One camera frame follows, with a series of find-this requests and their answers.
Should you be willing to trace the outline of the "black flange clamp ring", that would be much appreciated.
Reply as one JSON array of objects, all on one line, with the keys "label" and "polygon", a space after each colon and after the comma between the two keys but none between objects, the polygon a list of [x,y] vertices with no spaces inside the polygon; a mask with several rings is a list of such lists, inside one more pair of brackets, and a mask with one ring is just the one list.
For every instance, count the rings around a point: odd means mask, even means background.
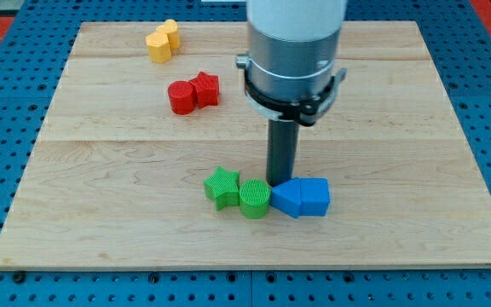
[{"label": "black flange clamp ring", "polygon": [[[236,56],[237,68],[243,70],[246,100],[258,113],[274,122],[313,126],[334,105],[340,84],[346,79],[347,69],[335,74],[334,61],[310,75],[291,77],[274,74],[260,67],[248,54]],[[267,84],[262,90],[254,82]]]}]

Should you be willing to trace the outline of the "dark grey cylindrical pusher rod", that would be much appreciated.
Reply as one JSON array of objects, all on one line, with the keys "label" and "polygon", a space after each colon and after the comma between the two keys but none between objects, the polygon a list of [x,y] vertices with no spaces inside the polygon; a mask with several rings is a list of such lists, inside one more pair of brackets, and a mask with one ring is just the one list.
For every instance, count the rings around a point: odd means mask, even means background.
[{"label": "dark grey cylindrical pusher rod", "polygon": [[292,178],[298,139],[295,122],[269,121],[266,179],[277,186]]}]

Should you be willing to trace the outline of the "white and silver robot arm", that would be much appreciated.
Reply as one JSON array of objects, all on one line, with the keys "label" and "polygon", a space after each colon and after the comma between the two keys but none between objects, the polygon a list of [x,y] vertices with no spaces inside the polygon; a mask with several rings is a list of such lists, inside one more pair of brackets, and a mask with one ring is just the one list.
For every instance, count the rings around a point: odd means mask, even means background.
[{"label": "white and silver robot arm", "polygon": [[298,132],[336,101],[345,69],[336,70],[346,0],[249,0],[248,50],[237,55],[245,96],[268,122],[266,180],[292,178]]}]

